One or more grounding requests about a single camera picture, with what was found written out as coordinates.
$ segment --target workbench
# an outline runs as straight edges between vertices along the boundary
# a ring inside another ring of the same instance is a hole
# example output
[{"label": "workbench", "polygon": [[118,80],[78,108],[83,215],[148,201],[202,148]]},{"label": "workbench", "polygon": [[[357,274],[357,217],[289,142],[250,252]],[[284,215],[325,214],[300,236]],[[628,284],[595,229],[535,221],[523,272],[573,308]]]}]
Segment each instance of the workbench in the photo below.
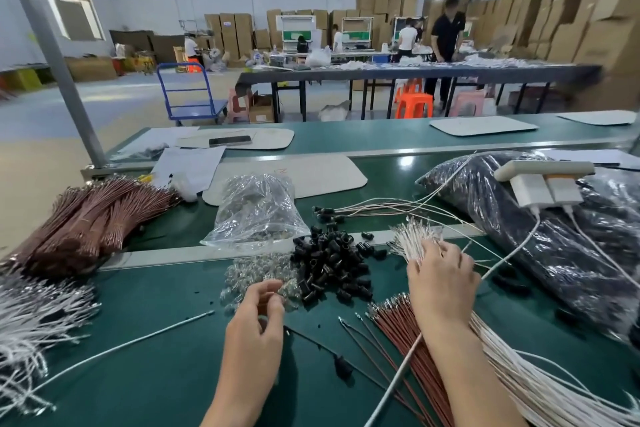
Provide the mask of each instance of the workbench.
[{"label": "workbench", "polygon": [[[460,63],[432,63],[425,66],[400,66],[399,64],[378,64],[375,69],[339,69],[334,67],[318,68],[296,71],[254,71],[241,73],[236,82],[236,94],[245,96],[252,85],[256,83],[271,83],[273,116],[276,123],[279,122],[278,83],[299,82],[295,89],[300,91],[300,113],[302,121],[307,121],[307,81],[349,81],[349,100],[352,100],[353,81],[364,80],[362,92],[362,110],[360,119],[365,119],[367,107],[367,89],[372,87],[371,104],[375,88],[380,86],[391,87],[387,107],[387,119],[391,118],[391,108],[394,102],[393,88],[397,79],[408,78],[452,78],[449,97],[445,104],[445,116],[449,115],[453,95],[459,78],[475,78],[476,83],[519,83],[522,84],[515,113],[520,110],[520,104],[524,97],[528,83],[545,83],[544,91],[540,96],[536,113],[540,113],[551,83],[595,83],[600,74],[600,66],[590,64],[547,64],[530,62],[534,66],[529,67],[479,67]],[[390,80],[390,83],[376,83],[376,80]]]}]

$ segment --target clear plastic bag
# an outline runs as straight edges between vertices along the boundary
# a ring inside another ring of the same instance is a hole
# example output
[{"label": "clear plastic bag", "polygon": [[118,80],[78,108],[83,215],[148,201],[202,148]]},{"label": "clear plastic bag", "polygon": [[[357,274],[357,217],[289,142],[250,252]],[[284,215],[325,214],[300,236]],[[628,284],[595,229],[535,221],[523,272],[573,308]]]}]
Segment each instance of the clear plastic bag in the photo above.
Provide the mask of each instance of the clear plastic bag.
[{"label": "clear plastic bag", "polygon": [[227,180],[215,228],[200,243],[216,248],[258,250],[281,240],[309,235],[293,202],[292,181],[272,174]]},{"label": "clear plastic bag", "polygon": [[[468,156],[434,167],[417,184],[435,190]],[[510,160],[548,160],[535,153],[498,151],[478,153],[439,193],[439,197],[467,213],[505,250],[519,245],[535,224],[531,212],[518,206],[509,183],[493,172]],[[640,263],[640,181],[637,172],[596,168],[578,180],[584,203],[574,206],[584,233],[638,280]],[[637,327],[638,289],[612,268],[573,228],[561,208],[540,213],[540,227],[513,257],[551,293],[605,333],[630,339],[640,348]]]}]

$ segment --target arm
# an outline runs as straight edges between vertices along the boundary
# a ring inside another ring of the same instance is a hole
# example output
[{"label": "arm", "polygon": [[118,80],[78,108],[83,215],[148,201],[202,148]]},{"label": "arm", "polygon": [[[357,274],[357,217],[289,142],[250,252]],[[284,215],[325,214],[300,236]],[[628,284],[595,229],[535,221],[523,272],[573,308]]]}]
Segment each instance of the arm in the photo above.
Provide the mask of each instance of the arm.
[{"label": "arm", "polygon": [[436,363],[457,427],[527,427],[469,328],[480,276],[449,243],[426,241],[407,275],[415,318]]}]

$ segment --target plastic stool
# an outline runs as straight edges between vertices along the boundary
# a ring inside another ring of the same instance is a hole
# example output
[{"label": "plastic stool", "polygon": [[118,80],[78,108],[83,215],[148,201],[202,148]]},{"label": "plastic stool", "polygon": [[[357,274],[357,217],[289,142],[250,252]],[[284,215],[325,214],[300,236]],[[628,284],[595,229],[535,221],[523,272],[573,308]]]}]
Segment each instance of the plastic stool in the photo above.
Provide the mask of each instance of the plastic stool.
[{"label": "plastic stool", "polygon": [[427,116],[433,117],[433,97],[426,93],[403,93],[400,105],[396,110],[396,118],[422,118],[424,106],[427,105]]},{"label": "plastic stool", "polygon": [[462,110],[464,105],[467,104],[474,106],[475,117],[482,115],[482,110],[484,108],[484,90],[461,91],[458,93],[456,95],[456,100],[453,103],[453,107],[451,108],[451,112],[449,112],[449,116],[457,117],[460,115],[460,110]]}]

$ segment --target metal pole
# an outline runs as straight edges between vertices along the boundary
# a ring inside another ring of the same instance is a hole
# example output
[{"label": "metal pole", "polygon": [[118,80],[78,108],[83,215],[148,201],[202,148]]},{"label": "metal pole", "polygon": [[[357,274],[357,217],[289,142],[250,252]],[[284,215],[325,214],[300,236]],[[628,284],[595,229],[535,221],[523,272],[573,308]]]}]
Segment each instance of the metal pole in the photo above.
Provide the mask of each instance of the metal pole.
[{"label": "metal pole", "polygon": [[89,115],[86,113],[76,84],[71,77],[71,73],[69,73],[62,51],[56,41],[56,36],[49,25],[47,14],[44,10],[45,6],[37,0],[20,0],[20,4],[27,15],[33,32],[36,34],[38,44],[47,63],[49,63],[52,75],[58,82],[60,93],[65,100],[67,110],[74,124],[76,124],[76,129],[83,141],[84,148],[86,148],[93,166],[100,169],[107,164],[107,159],[104,156],[98,137],[93,131]]}]

